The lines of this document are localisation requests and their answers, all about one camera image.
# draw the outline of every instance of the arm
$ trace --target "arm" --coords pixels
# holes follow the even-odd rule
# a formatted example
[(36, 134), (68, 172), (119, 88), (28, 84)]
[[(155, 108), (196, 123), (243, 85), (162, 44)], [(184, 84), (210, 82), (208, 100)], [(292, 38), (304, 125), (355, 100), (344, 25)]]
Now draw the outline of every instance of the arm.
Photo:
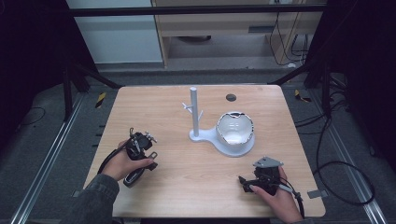
[(131, 161), (125, 150), (120, 151), (81, 192), (61, 223), (111, 223), (113, 203), (120, 191), (117, 181), (152, 163), (152, 159)]
[[(287, 179), (283, 168), (279, 166), (279, 174), (284, 181)], [(274, 214), (285, 223), (313, 223), (312, 220), (303, 220), (300, 212), (294, 202), (291, 193), (278, 189), (276, 195), (272, 196), (264, 189), (257, 186), (250, 186), (250, 188), (259, 195), (273, 210)]]

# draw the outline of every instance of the black curtain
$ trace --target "black curtain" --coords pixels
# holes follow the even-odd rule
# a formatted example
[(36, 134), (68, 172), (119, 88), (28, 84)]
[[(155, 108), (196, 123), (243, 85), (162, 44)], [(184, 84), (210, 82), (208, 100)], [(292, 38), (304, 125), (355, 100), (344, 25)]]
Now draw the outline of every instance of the black curtain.
[(346, 75), (346, 97), (355, 118), (376, 156), (388, 159), (396, 171), (395, 6), (392, 1), (358, 0), (356, 5), (355, 1), (329, 2), (354, 7), (323, 14), (308, 60), (348, 15), (338, 38), (330, 45), (331, 72)]
[(69, 7), (64, 0), (0, 0), (0, 152), (35, 95), (63, 82), (66, 66), (97, 73), (74, 18), (49, 16), (51, 9)]

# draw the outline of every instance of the fingers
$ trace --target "fingers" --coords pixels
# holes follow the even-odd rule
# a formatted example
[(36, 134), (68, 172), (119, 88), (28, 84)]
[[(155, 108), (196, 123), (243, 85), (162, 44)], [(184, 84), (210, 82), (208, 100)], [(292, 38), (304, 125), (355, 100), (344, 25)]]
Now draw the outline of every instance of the fingers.
[(251, 188), (251, 190), (253, 190), (254, 193), (256, 193), (257, 195), (259, 195), (265, 202), (269, 202), (271, 200), (271, 198), (273, 197), (272, 195), (270, 195), (269, 193), (267, 193), (267, 191), (265, 191), (264, 189), (257, 187), (257, 186), (253, 186), (250, 185), (249, 186)]
[(120, 142), (120, 143), (119, 143), (119, 148), (120, 148), (122, 145), (124, 145), (127, 141), (128, 141), (128, 140), (124, 140), (124, 141)]
[(153, 162), (154, 162), (153, 159), (143, 159), (140, 161), (130, 161), (129, 163), (130, 163), (131, 170), (135, 170), (135, 169), (146, 167), (146, 166), (152, 164)]
[(286, 184), (286, 180), (288, 180), (288, 177), (285, 174), (285, 171), (283, 170), (283, 168), (281, 166), (278, 166), (279, 169), (279, 177), (280, 177), (280, 181), (284, 184)]

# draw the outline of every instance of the sleeve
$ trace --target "sleeve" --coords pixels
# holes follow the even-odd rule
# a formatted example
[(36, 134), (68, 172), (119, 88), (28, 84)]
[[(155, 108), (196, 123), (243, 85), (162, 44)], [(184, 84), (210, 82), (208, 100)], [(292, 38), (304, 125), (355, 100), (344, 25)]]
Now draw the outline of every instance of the sleeve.
[(111, 223), (113, 203), (119, 191), (120, 186), (115, 179), (97, 175), (79, 194), (60, 223)]

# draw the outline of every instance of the metal pole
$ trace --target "metal pole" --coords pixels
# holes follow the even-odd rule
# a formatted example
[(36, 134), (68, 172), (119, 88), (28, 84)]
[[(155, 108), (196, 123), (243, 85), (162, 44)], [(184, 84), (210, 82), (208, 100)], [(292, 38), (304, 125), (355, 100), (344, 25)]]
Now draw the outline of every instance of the metal pole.
[(190, 95), (191, 95), (192, 127), (194, 131), (194, 137), (198, 137), (199, 136), (198, 101), (197, 101), (197, 89), (195, 87), (190, 88)]
[(143, 16), (213, 13), (263, 13), (263, 12), (315, 12), (330, 9), (327, 4), (296, 5), (234, 5), (234, 6), (192, 6), (192, 7), (113, 7), (72, 8), (68, 10), (44, 11), (46, 14), (72, 17)]

